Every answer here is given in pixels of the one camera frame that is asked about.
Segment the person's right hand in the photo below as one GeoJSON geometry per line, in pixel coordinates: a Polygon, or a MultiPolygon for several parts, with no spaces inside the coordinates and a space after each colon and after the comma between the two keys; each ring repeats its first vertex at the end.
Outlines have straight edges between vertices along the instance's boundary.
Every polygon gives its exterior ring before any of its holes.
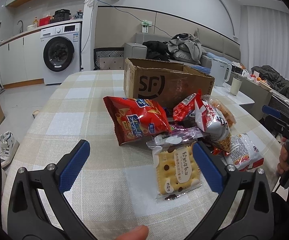
{"type": "Polygon", "coordinates": [[[287,141],[286,138],[281,139],[281,151],[279,155],[279,163],[277,165],[277,172],[280,175],[282,175],[284,172],[287,172],[289,170],[289,164],[287,162],[288,152],[285,148],[286,141],[287,141]]]}

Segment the person's left hand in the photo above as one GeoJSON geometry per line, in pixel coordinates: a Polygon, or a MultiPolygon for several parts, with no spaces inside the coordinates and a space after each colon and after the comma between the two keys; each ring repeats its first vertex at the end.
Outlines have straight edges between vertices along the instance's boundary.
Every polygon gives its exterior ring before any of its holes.
{"type": "Polygon", "coordinates": [[[129,232],[119,235],[115,240],[146,240],[149,234],[149,228],[145,225],[139,225],[129,232]]]}

